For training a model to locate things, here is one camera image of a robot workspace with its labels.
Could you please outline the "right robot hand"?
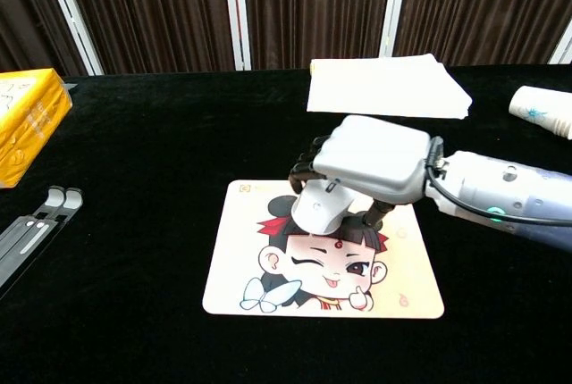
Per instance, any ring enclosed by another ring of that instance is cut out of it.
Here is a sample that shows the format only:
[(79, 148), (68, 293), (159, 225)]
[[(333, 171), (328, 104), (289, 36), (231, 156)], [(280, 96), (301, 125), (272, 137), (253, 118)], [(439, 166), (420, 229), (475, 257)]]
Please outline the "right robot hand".
[(359, 194), (373, 199), (363, 223), (378, 231), (397, 205), (424, 196), (430, 136), (373, 117), (349, 115), (332, 134), (315, 138), (291, 168), (298, 195), (291, 216), (304, 231), (330, 235)]

